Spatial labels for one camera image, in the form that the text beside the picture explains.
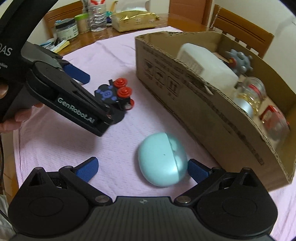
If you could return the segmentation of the person's left hand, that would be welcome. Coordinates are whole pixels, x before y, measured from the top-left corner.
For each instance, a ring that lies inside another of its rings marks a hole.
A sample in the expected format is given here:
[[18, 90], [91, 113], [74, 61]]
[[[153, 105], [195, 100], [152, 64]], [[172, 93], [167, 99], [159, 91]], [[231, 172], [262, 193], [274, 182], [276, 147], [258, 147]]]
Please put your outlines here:
[[[1, 99], [4, 98], [8, 92], [8, 85], [1, 84]], [[42, 103], [38, 103], [34, 105], [37, 108], [41, 108], [43, 106]], [[29, 109], [20, 109], [15, 113], [13, 118], [7, 119], [3, 123], [1, 123], [1, 133], [8, 133], [20, 128], [22, 122], [28, 120], [32, 115], [32, 108]]]

